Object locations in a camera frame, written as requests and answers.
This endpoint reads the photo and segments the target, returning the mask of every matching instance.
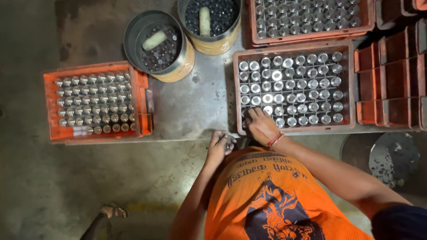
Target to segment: stained floor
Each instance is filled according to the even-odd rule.
[[[57,68],[53,0],[0,2],[2,239],[79,239],[104,203],[126,206],[120,239],[162,239],[206,155],[206,140],[51,145],[41,72]],[[295,139],[339,157],[344,135]],[[356,225],[359,211],[332,196]]]

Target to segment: man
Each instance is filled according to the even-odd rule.
[[[315,178],[360,209],[376,239],[427,239],[427,210],[373,176],[280,134],[261,109],[248,113],[253,138],[269,151],[231,152],[227,132],[214,132],[168,239],[197,239],[206,211],[205,239],[372,239],[350,223]]]
[[[82,235],[80,240],[113,239],[111,235],[112,217],[128,217],[128,213],[123,208],[109,205],[104,206],[95,217],[89,228]]]

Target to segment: shiny metal part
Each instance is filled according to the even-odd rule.
[[[98,86],[98,91],[100,92],[100,93],[106,93],[107,92],[107,89],[108,89],[108,86],[107,85],[105,85],[105,84],[100,84],[99,86]]]
[[[87,135],[92,135],[94,133],[94,129],[92,127],[87,126],[85,128],[85,132]]]
[[[285,110],[282,107],[276,107],[274,109],[274,114],[276,116],[282,116],[285,113]]]
[[[358,26],[360,26],[362,24],[362,20],[360,19],[360,18],[358,18],[358,17],[353,17],[351,20],[350,20],[350,25],[352,26],[352,27],[358,27]]]
[[[111,115],[111,122],[114,122],[114,123],[116,123],[116,122],[118,122],[119,121],[119,115],[117,115],[116,113],[115,114],[113,114],[113,115]]]
[[[261,76],[262,76],[263,78],[265,78],[265,79],[269,79],[269,78],[271,77],[271,71],[270,71],[270,69],[264,69],[264,70],[261,72]]]
[[[337,4],[339,7],[345,7],[345,6],[347,5],[347,1],[348,1],[348,0],[336,0],[336,4]]]
[[[249,69],[250,69],[251,71],[258,71],[258,70],[260,69],[260,64],[259,64],[257,61],[252,61],[252,62],[249,64]]]
[[[258,96],[253,97],[251,100],[251,104],[252,105],[260,105],[261,104],[261,98]]]
[[[73,103],[74,103],[74,105],[79,106],[82,103],[81,97],[74,97],[73,98]]]
[[[76,126],[82,126],[83,125],[83,119],[81,117],[76,118]]]
[[[249,92],[249,86],[248,85],[242,85],[242,86],[240,86],[240,93],[242,93],[242,94],[246,94],[246,93],[248,93]]]
[[[263,67],[269,67],[269,66],[270,66],[270,64],[271,64],[271,61],[270,61],[270,59],[269,59],[269,58],[263,58],[263,59],[261,60],[261,65],[262,65]]]
[[[251,91],[255,94],[259,93],[261,91],[261,87],[259,84],[254,83],[251,85]]]
[[[292,58],[287,58],[285,59],[285,61],[283,62],[283,67],[285,68],[290,68],[293,65],[293,60]]]
[[[280,34],[280,36],[288,36],[289,35],[289,31],[290,31],[289,28],[283,26],[283,27],[280,28],[279,34]]]
[[[311,13],[310,12],[303,13],[301,16],[301,20],[303,22],[306,22],[306,23],[310,22],[311,21]]]
[[[108,101],[108,95],[107,94],[101,94],[99,96],[99,99],[101,102],[106,103]]]
[[[105,77],[105,74],[103,74],[103,73],[98,73],[98,75],[97,75],[97,81],[98,82],[100,82],[100,83],[103,83],[103,82],[105,82],[105,80],[106,80],[107,78]]]
[[[123,132],[127,132],[128,130],[129,130],[129,124],[127,124],[127,123],[124,123],[124,124],[122,124],[122,131]]]
[[[247,95],[241,96],[241,98],[240,98],[240,102],[241,102],[243,105],[248,104],[250,101],[251,101],[251,99],[250,99],[250,98],[249,98],[249,96],[247,96]]]
[[[317,82],[317,80],[312,79],[308,82],[308,88],[309,89],[316,89],[316,87],[319,85],[319,83]]]
[[[306,97],[305,97],[304,94],[299,93],[299,94],[296,95],[296,101],[297,102],[305,102],[305,100],[306,100]]]
[[[273,79],[273,81],[280,81],[282,80],[282,72],[279,70],[274,70],[271,73],[271,78]]]
[[[239,73],[239,79],[240,79],[242,82],[246,82],[246,81],[248,80],[248,78],[249,78],[249,74],[248,74],[248,72],[240,72],[240,73]]]
[[[336,11],[336,17],[338,19],[344,19],[347,16],[347,11],[345,9],[338,9]]]
[[[334,116],[332,117],[333,121],[336,123],[340,123],[342,122],[342,120],[344,120],[344,117],[342,116],[341,113],[336,113],[334,114]]]
[[[303,66],[299,66],[296,68],[296,74],[298,74],[299,76],[304,76],[306,72],[307,72],[307,69],[305,69],[305,67]]]
[[[105,125],[102,130],[104,131],[104,133],[110,133],[111,132],[111,127],[110,125]]]
[[[323,100],[328,99],[328,98],[329,98],[329,96],[330,96],[330,93],[329,93],[329,91],[328,91],[328,90],[322,90],[322,91],[319,93],[319,97],[320,97],[320,99],[323,99]]]
[[[89,87],[89,92],[91,94],[96,94],[98,92],[98,87],[96,85],[92,85]]]
[[[110,116],[109,116],[108,114],[104,114],[104,115],[102,116],[102,121],[103,121],[103,122],[105,122],[105,123],[109,123],[109,122],[110,122],[110,120],[111,120],[111,118],[110,118]]]
[[[274,15],[277,12],[277,7],[275,5],[270,5],[267,7],[267,14],[268,15]]]
[[[329,102],[324,102],[324,103],[322,103],[321,108],[322,108],[322,111],[330,111],[330,109],[332,108],[332,106],[330,105]]]
[[[283,118],[280,117],[280,118],[276,119],[276,126],[277,127],[281,128],[284,125],[285,125],[285,120]]]
[[[300,104],[297,107],[297,110],[299,113],[306,113],[307,112],[307,106],[305,104]]]
[[[279,34],[279,31],[276,28],[270,28],[270,30],[267,31],[267,35],[270,38],[275,38]]]
[[[342,72],[342,66],[340,64],[335,64],[332,66],[332,72],[335,74],[340,74]]]
[[[299,89],[304,89],[307,87],[307,81],[305,81],[304,79],[298,80],[298,82],[296,83],[296,87]]]
[[[323,19],[323,13],[322,12],[315,12],[313,14],[313,21],[320,22]]]
[[[76,124],[76,120],[74,120],[74,118],[72,118],[72,117],[68,118],[67,125],[72,127],[72,126],[74,126],[74,124]]]
[[[71,106],[72,103],[73,103],[73,97],[67,97],[65,99],[65,105]]]
[[[248,64],[248,62],[245,62],[245,61],[240,62],[240,63],[239,63],[239,69],[240,69],[241,71],[247,71],[247,70],[249,69],[249,64]]]
[[[134,114],[134,113],[129,114],[129,120],[130,120],[131,122],[134,122],[134,121],[135,121],[135,114]]]
[[[275,103],[282,103],[285,100],[282,94],[276,94],[274,96],[274,102]]]
[[[318,73],[321,75],[326,75],[329,71],[329,67],[327,65],[322,65],[318,67]]]
[[[294,105],[289,105],[286,108],[286,112],[290,115],[294,115],[296,113],[296,107]]]
[[[120,115],[120,120],[122,120],[122,122],[127,122],[129,120],[129,115],[126,113]]]
[[[88,82],[90,82],[90,83],[96,83],[96,81],[97,81],[97,77],[96,77],[95,74],[89,75]]]
[[[73,94],[78,95],[80,93],[80,88],[78,86],[73,87]]]
[[[95,124],[99,124],[99,123],[101,123],[101,116],[99,116],[99,115],[95,115],[94,117],[93,117],[93,122],[95,123]]]
[[[65,120],[64,118],[60,119],[60,120],[59,120],[59,125],[60,125],[61,127],[65,127],[65,126],[67,126],[67,120]]]
[[[299,4],[298,3],[291,3],[289,6],[290,12],[298,12],[299,11]]]
[[[351,6],[351,7],[348,8],[348,12],[351,15],[357,15],[359,13],[359,11],[360,11],[360,8],[359,8],[358,5],[353,5],[353,6]]]
[[[102,128],[100,126],[94,127],[94,133],[95,134],[101,134],[102,133]]]
[[[323,31],[323,28],[324,28],[325,26],[323,25],[323,23],[322,22],[316,22],[316,23],[314,23],[313,24],[313,30],[315,31],[315,32],[321,32],[321,31]]]
[[[318,97],[319,97],[319,92],[316,91],[316,90],[311,90],[308,93],[308,98],[311,99],[311,100],[316,100]]]
[[[329,8],[328,10],[326,10],[325,12],[325,18],[327,19],[334,19],[336,16],[336,12],[334,9]]]
[[[83,107],[83,113],[84,114],[91,114],[92,108],[90,106],[84,106]]]
[[[315,54],[310,54],[307,56],[307,63],[314,64],[317,61],[317,56]]]
[[[125,90],[126,89],[126,83],[124,83],[124,82],[117,83],[117,88],[122,90],[122,91]]]
[[[264,39],[267,37],[267,34],[265,31],[258,31],[258,38]]]
[[[126,112],[128,110],[128,107],[126,106],[126,104],[122,103],[119,106],[119,111],[120,112]]]
[[[299,26],[299,23],[301,22],[301,17],[297,14],[294,14],[290,17],[289,22],[291,22],[291,24],[294,24],[295,26]]]
[[[323,0],[314,0],[313,1],[313,6],[315,6],[316,8],[321,8],[323,5]]]
[[[263,96],[263,102],[264,103],[271,103],[271,102],[273,102],[273,96],[271,94],[265,94]]]
[[[87,95],[89,93],[89,87],[88,86],[82,86],[81,93],[83,95]]]
[[[110,92],[115,92],[117,90],[117,85],[115,83],[110,83],[108,85],[108,89],[110,90]]]
[[[107,72],[105,77],[107,78],[107,81],[110,82],[114,82],[114,80],[116,80],[116,75],[113,72]]]
[[[327,88],[327,87],[329,87],[329,80],[328,79],[326,79],[326,78],[324,78],[324,79],[322,79],[322,80],[320,80],[320,82],[319,82],[319,86],[321,87],[321,88]]]
[[[264,91],[270,91],[270,90],[271,90],[271,83],[270,83],[270,82],[268,82],[268,81],[265,81],[265,82],[263,82],[263,83],[261,84],[261,88],[262,88]]]
[[[247,108],[243,107],[242,108],[242,117],[246,117],[246,112],[247,112]]]
[[[86,123],[87,125],[92,124],[92,121],[93,121],[93,119],[92,119],[92,117],[91,117],[91,116],[86,116],[86,117],[85,117],[85,123]]]
[[[56,90],[56,94],[60,97],[62,97],[64,95],[64,89],[63,88],[58,88],[58,90]]]
[[[123,102],[126,99],[126,93],[117,93],[117,101]]]
[[[298,119],[298,123],[299,123],[301,126],[305,126],[305,125],[307,125],[307,123],[308,123],[308,118],[307,118],[307,117],[305,117],[305,116],[299,117],[299,119]]]
[[[343,96],[344,94],[340,90],[337,90],[332,94],[334,100],[340,100]]]
[[[110,105],[110,111],[116,113],[119,110],[119,106],[117,104],[113,103]]]
[[[286,101],[288,103],[294,103],[296,101],[296,96],[294,94],[288,94],[286,96]]]
[[[334,52],[332,54],[332,60],[334,60],[334,61],[341,61],[341,59],[342,59],[342,53],[340,53],[340,52]]]
[[[125,78],[126,78],[127,80],[130,80],[130,79],[131,79],[131,75],[130,75],[130,73],[129,73],[129,70],[126,70],[126,71],[125,71]]]
[[[285,88],[292,90],[295,87],[295,81],[294,80],[287,80],[285,82]]]
[[[326,53],[320,53],[319,56],[317,56],[317,61],[320,63],[325,63],[328,60],[328,55]]]
[[[298,25],[292,25],[291,28],[290,28],[290,32],[292,34],[299,34],[300,31],[301,31],[301,27],[298,26]]]
[[[331,30],[334,30],[334,29],[336,29],[336,23],[335,22],[327,22],[326,23],[326,25],[325,25],[325,30],[326,31],[331,31]]]
[[[310,24],[308,24],[308,23],[302,25],[302,27],[301,27],[301,31],[303,33],[310,33],[311,29],[312,29],[312,26]]]
[[[57,78],[57,79],[55,80],[55,84],[56,84],[58,87],[62,87],[62,84],[63,84],[62,79]]]
[[[336,25],[339,29],[346,29],[348,28],[350,22],[345,20],[345,19],[341,19],[338,21],[338,24]]]
[[[63,108],[58,109],[58,115],[59,116],[63,117],[63,116],[65,116],[66,113],[67,112]]]
[[[288,120],[287,120],[287,123],[288,123],[288,125],[289,125],[289,126],[291,126],[291,127],[295,126],[295,125],[297,124],[296,118],[294,118],[294,117],[289,117],[289,118],[288,118]]]
[[[109,94],[108,100],[110,100],[110,102],[116,102],[117,101],[117,94],[115,94],[115,93]]]
[[[320,120],[323,124],[330,124],[331,118],[329,115],[323,115]]]
[[[125,74],[123,74],[122,71],[117,71],[116,72],[116,80],[121,82],[125,79]]]
[[[314,78],[314,77],[316,77],[317,76],[317,70],[315,69],[315,68],[310,68],[309,70],[308,70],[308,72],[307,72],[307,76],[309,77],[309,78]]]
[[[73,76],[71,78],[71,85],[78,85],[80,82],[80,78],[78,76]]]
[[[311,115],[308,117],[308,122],[310,124],[317,124],[319,122],[319,118],[316,115]]]
[[[268,25],[268,26],[275,27],[275,26],[277,25],[277,23],[278,23],[278,21],[277,21],[277,19],[276,19],[275,17],[270,17],[270,18],[267,20],[267,25]]]
[[[62,86],[63,87],[69,87],[71,85],[71,78],[66,77],[62,80]]]
[[[98,105],[95,105],[95,106],[92,108],[92,112],[93,112],[94,114],[99,114],[99,113],[101,112],[101,108],[100,108]]]
[[[71,96],[73,94],[73,89],[71,87],[64,88],[64,95]]]
[[[108,113],[110,111],[110,107],[107,104],[101,106],[101,112]]]
[[[291,68],[291,67],[287,68],[287,69],[285,69],[285,75],[287,77],[292,77],[292,76],[295,75],[295,70],[293,68]]]
[[[285,4],[285,3],[280,4],[280,5],[279,5],[279,7],[278,7],[278,11],[279,11],[280,13],[285,13],[285,12],[287,12],[288,10],[289,10],[288,5],[287,5],[287,4]]]
[[[114,132],[120,132],[120,129],[121,129],[120,124],[114,124],[112,129]]]
[[[283,89],[283,82],[277,81],[274,83],[273,88],[275,91],[281,91]]]
[[[275,66],[280,66],[280,65],[282,65],[282,63],[283,63],[283,58],[282,58],[282,57],[280,57],[280,56],[275,56],[275,57],[273,58],[273,64],[274,64]]]
[[[255,71],[251,74],[251,82],[259,82],[261,79],[261,74],[258,71]]]
[[[287,16],[281,16],[278,20],[278,23],[279,23],[279,26],[286,26],[289,23],[289,18]]]
[[[271,106],[265,106],[263,111],[268,113],[269,115],[273,114],[273,108]]]
[[[334,103],[333,107],[332,107],[332,109],[334,111],[341,111],[343,108],[344,108],[344,105],[342,103],[340,103],[340,102]]]
[[[263,18],[258,19],[256,24],[257,24],[257,28],[260,28],[260,29],[264,29],[264,27],[266,26],[266,22]]]
[[[74,110],[77,116],[81,116],[83,114],[83,109],[81,107],[76,107]]]
[[[311,103],[308,105],[308,109],[309,109],[310,111],[317,111],[317,110],[319,109],[319,104],[317,104],[316,102],[311,102]]]
[[[302,2],[301,2],[301,8],[302,9],[310,9],[310,7],[311,7],[311,2],[309,1],[309,0],[303,0]]]

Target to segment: orange t-shirt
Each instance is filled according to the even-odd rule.
[[[295,159],[249,147],[226,161],[209,201],[205,239],[372,240]]]

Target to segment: hand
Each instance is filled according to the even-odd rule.
[[[224,157],[233,151],[234,143],[237,141],[234,137],[228,136],[227,133],[225,130],[213,132],[205,165],[216,169],[224,160]]]
[[[246,125],[252,136],[260,144],[268,146],[268,143],[280,133],[279,128],[271,116],[260,108],[249,109],[248,113],[250,117],[246,118]]]

